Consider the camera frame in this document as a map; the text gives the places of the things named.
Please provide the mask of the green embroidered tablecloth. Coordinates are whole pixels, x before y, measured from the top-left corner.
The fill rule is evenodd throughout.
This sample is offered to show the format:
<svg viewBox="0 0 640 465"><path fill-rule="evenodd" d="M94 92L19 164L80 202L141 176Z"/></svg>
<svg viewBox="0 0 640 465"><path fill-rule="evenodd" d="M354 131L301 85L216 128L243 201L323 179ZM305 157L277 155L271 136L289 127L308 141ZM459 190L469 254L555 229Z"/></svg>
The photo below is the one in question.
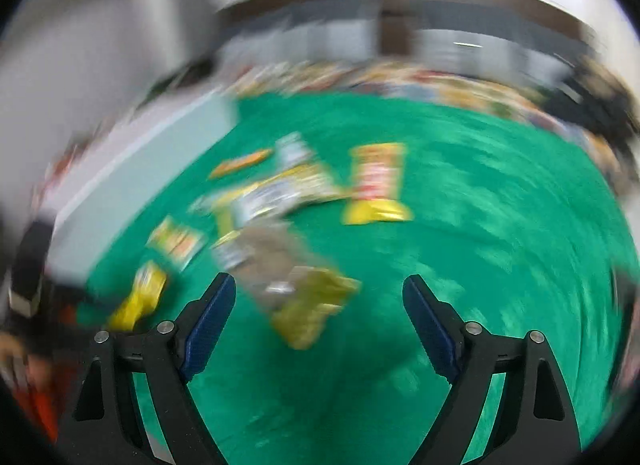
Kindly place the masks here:
<svg viewBox="0 0 640 465"><path fill-rule="evenodd" d="M353 147L404 144L401 197L413 218L346 225L340 203L294 214L296 233L360 291L303 351L289 348L239 293L190 386L230 463L408 462L448 393L402 307L411 274L492 333L544 333L582 439L597 434L620 336L610 272L637 272L638 259L616 197L580 147L502 118L370 95L265 94L240 101L238 112L238 125L122 233L92 270L89 289L126 294L165 218L212 235L214 220L188 211L213 190L209 170L290 132L341 179Z"/></svg>

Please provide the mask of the red yellow Wang Xiaolu packet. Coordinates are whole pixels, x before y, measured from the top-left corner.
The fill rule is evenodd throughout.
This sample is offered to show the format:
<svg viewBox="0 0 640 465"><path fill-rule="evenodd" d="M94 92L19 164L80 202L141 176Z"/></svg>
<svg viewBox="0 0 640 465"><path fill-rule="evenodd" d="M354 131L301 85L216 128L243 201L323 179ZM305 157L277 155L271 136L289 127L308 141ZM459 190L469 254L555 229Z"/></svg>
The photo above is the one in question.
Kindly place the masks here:
<svg viewBox="0 0 640 465"><path fill-rule="evenodd" d="M134 276L131 292L108 318L114 332L132 332L136 324L156 310L168 281L167 273L154 261L147 261Z"/></svg>

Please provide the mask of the silver yellow-edged snack packet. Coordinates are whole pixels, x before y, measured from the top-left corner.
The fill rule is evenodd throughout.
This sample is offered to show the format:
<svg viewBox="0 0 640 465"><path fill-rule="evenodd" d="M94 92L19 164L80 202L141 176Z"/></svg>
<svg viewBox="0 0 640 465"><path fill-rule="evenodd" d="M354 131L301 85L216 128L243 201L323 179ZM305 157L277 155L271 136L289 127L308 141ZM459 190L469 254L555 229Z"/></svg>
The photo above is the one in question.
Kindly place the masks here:
<svg viewBox="0 0 640 465"><path fill-rule="evenodd" d="M266 179L205 194L194 200L189 211L212 214L218 233L224 235L259 219L282 218L300 207L346 196L328 166L305 162Z"/></svg>

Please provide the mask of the black jacket pile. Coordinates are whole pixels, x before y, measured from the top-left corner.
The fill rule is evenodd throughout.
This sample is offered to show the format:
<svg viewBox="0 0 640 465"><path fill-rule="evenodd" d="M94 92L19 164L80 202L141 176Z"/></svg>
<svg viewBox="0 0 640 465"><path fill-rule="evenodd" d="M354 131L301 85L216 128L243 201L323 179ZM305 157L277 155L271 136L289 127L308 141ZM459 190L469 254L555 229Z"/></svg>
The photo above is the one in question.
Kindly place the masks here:
<svg viewBox="0 0 640 465"><path fill-rule="evenodd" d="M602 136L618 154L634 158L631 143L639 134L634 97L623 81L592 58L582 57L544 99L542 109Z"/></svg>

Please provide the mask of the small silver snack packet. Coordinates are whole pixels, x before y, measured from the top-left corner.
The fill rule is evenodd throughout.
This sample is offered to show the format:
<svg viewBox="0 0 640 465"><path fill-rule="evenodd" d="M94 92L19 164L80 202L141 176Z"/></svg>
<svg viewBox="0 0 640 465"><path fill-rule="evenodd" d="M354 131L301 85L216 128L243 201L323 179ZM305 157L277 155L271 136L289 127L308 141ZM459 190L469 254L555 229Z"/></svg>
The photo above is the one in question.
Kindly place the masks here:
<svg viewBox="0 0 640 465"><path fill-rule="evenodd" d="M274 146L277 166L280 170L288 170L305 164L314 158L314 151L298 131L282 136Z"/></svg>

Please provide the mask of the orange sausage stick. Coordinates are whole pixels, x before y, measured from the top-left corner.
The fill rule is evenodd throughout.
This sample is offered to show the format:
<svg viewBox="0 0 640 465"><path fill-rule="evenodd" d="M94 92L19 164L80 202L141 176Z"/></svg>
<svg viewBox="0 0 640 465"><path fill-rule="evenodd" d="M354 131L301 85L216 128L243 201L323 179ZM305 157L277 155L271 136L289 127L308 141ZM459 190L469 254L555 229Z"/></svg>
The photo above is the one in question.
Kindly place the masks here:
<svg viewBox="0 0 640 465"><path fill-rule="evenodd" d="M269 147L261 148L260 150L239 157L225 159L209 173L208 179L219 179L245 168L256 166L261 162L265 162L272 154L273 149Z"/></svg>

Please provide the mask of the cream noodle snack packet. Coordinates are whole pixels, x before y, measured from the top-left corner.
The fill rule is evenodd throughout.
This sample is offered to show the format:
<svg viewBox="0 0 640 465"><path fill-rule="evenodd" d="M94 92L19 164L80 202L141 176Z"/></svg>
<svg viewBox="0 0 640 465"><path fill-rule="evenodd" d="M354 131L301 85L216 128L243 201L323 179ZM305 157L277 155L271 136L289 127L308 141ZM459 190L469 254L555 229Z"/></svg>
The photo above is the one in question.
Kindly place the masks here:
<svg viewBox="0 0 640 465"><path fill-rule="evenodd" d="M205 244L205 235L189 225L165 217L151 232L146 245L161 253L178 271L190 265Z"/></svg>

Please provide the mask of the yellow red snack packet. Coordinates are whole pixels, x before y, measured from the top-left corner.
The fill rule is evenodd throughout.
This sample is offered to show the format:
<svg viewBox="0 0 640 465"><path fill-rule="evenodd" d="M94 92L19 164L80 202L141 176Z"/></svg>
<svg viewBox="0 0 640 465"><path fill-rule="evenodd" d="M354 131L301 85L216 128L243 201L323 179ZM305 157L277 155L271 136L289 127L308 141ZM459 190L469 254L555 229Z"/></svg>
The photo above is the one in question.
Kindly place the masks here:
<svg viewBox="0 0 640 465"><path fill-rule="evenodd" d="M406 148L387 142L359 145L352 156L352 191L343 212L343 223L405 222L411 210L400 201Z"/></svg>

